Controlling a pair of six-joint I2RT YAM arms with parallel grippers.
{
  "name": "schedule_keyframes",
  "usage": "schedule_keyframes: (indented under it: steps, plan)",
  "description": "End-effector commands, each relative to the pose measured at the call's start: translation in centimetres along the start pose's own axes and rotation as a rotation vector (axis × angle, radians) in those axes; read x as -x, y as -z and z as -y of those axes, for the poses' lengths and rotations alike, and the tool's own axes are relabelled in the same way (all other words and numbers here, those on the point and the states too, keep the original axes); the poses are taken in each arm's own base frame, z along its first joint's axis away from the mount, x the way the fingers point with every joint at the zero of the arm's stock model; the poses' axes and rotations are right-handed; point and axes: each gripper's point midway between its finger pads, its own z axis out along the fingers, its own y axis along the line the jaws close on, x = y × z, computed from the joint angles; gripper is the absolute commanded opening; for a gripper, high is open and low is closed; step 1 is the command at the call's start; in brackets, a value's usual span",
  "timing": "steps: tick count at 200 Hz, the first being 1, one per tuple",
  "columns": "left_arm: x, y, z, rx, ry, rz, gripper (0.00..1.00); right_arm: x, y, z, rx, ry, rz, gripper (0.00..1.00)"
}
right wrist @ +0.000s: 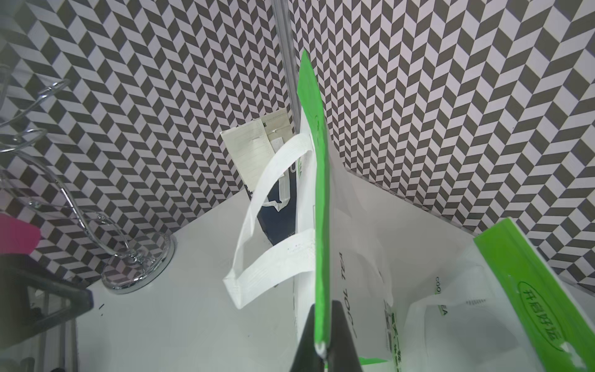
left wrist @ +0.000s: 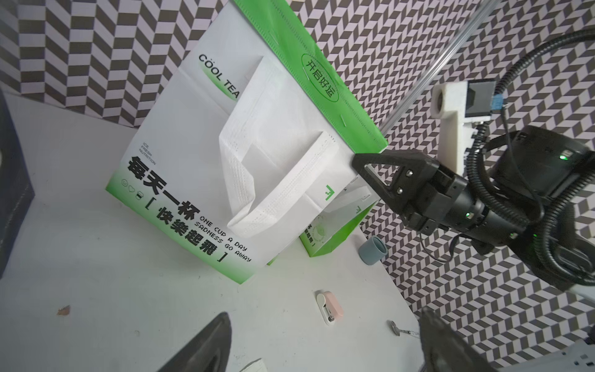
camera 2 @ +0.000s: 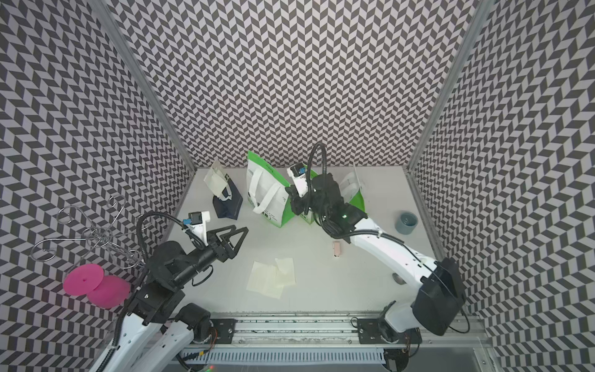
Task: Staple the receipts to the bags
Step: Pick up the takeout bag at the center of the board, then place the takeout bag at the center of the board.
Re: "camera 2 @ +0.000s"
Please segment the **navy and cream tote bag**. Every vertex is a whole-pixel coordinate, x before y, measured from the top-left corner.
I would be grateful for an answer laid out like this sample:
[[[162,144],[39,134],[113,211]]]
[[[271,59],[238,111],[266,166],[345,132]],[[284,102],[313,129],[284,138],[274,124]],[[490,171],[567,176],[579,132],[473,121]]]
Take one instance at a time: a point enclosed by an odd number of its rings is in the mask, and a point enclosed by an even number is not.
[[[219,161],[214,161],[208,169],[204,183],[213,194],[212,204],[217,217],[238,220],[243,197]]]

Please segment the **pink stapler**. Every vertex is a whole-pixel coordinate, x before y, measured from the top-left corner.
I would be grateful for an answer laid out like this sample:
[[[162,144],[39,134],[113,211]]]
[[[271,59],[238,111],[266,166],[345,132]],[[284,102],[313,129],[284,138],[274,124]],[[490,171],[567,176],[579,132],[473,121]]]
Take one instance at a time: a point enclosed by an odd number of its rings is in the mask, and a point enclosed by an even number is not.
[[[341,243],[339,241],[333,242],[333,256],[339,257],[341,255]]]

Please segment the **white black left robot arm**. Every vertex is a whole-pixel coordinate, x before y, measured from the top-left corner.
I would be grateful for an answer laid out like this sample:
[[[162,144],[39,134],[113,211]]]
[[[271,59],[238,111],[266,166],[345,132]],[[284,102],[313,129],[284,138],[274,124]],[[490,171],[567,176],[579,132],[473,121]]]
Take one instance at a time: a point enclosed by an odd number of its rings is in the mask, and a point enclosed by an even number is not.
[[[194,249],[187,253],[177,241],[147,251],[143,226],[147,219],[172,221]],[[179,220],[164,212],[147,212],[136,223],[144,268],[133,294],[116,319],[112,340],[91,367],[93,371],[162,371],[172,361],[185,364],[182,351],[192,343],[211,352],[225,334],[217,330],[210,311],[194,303],[181,306],[184,287],[217,261],[234,259],[249,229],[234,225],[208,230],[207,212],[192,212]]]

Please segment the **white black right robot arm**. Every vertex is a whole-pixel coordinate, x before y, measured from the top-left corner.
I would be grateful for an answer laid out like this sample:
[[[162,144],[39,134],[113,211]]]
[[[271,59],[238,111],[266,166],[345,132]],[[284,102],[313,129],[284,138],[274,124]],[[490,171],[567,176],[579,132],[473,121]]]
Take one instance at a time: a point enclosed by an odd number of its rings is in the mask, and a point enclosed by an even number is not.
[[[415,292],[410,304],[387,305],[379,320],[381,326],[393,333],[422,327],[437,336],[450,330],[455,317],[464,313],[466,302],[455,260],[446,257],[438,261],[414,250],[342,196],[340,184],[328,172],[324,143],[315,144],[307,163],[290,167],[288,173],[294,181],[286,189],[294,214],[310,212],[327,235],[367,251]]]

